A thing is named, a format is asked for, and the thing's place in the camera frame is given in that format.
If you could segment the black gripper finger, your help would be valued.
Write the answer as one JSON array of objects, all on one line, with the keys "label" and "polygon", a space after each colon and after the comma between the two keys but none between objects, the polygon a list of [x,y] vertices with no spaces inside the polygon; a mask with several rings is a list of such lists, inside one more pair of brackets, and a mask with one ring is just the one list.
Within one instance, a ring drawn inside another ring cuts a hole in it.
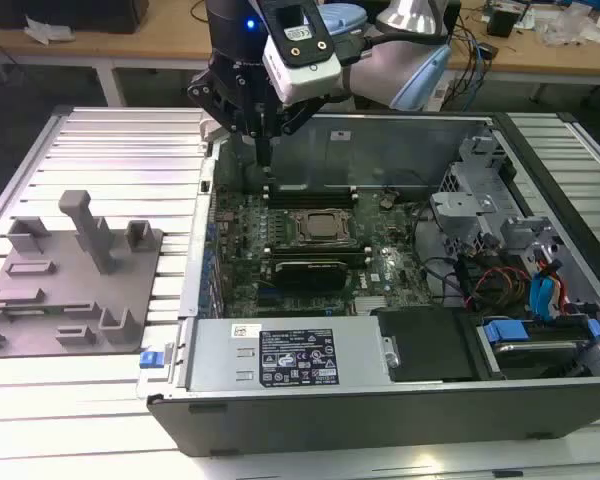
[{"label": "black gripper finger", "polygon": [[228,76],[222,78],[217,72],[207,69],[191,81],[188,94],[229,133],[253,140],[257,164],[263,166],[262,117],[251,91],[247,70],[230,70]]},{"label": "black gripper finger", "polygon": [[271,167],[273,140],[291,135],[326,104],[326,96],[311,98],[283,107],[279,101],[266,102],[262,114],[262,166]]}]

